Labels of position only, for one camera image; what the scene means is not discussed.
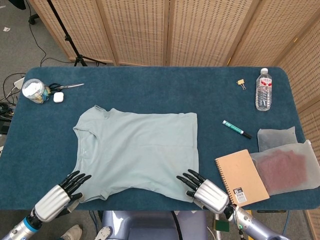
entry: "shoe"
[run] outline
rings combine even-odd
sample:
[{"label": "shoe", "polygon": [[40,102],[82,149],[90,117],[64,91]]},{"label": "shoe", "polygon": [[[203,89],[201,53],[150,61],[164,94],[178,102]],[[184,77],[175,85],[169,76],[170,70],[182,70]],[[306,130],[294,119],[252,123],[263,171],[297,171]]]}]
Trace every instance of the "shoe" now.
[{"label": "shoe", "polygon": [[64,240],[80,240],[82,229],[79,225],[74,225],[61,236]]}]

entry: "gold binder clip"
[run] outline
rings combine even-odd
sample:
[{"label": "gold binder clip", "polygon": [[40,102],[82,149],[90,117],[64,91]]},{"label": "gold binder clip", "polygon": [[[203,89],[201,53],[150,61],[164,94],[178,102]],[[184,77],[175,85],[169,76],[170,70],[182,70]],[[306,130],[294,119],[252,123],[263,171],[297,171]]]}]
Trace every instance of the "gold binder clip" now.
[{"label": "gold binder clip", "polygon": [[245,80],[244,80],[244,79],[240,79],[239,81],[236,81],[236,83],[237,83],[238,85],[240,85],[243,90],[246,90]]}]

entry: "light blue t-shirt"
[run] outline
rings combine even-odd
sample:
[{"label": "light blue t-shirt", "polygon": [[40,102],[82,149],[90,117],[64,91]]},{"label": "light blue t-shirt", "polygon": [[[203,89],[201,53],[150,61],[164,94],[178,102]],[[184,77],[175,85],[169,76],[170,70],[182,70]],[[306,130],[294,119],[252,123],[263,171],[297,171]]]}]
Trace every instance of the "light blue t-shirt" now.
[{"label": "light blue t-shirt", "polygon": [[146,189],[192,202],[176,176],[199,171],[197,114],[136,114],[94,106],[73,128],[78,138],[73,171],[92,175],[79,188],[83,202],[106,200],[125,189]]}]

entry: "translucent plastic bag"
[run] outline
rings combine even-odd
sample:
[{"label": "translucent plastic bag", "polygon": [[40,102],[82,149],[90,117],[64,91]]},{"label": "translucent plastic bag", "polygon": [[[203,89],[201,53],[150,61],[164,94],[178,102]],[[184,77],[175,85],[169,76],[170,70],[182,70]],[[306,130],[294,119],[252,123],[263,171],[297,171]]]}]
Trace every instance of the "translucent plastic bag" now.
[{"label": "translucent plastic bag", "polygon": [[320,186],[320,166],[309,140],[252,153],[251,158],[269,195]]},{"label": "translucent plastic bag", "polygon": [[286,144],[297,144],[296,128],[289,129],[259,129],[258,131],[259,152],[273,149]]}]

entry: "water bottle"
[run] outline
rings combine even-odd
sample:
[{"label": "water bottle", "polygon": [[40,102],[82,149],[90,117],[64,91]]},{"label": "water bottle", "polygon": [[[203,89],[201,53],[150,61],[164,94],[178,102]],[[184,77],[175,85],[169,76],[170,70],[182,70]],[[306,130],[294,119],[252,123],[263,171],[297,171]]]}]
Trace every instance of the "water bottle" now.
[{"label": "water bottle", "polygon": [[267,68],[262,68],[256,80],[255,106],[259,111],[268,111],[272,101],[272,78]]}]

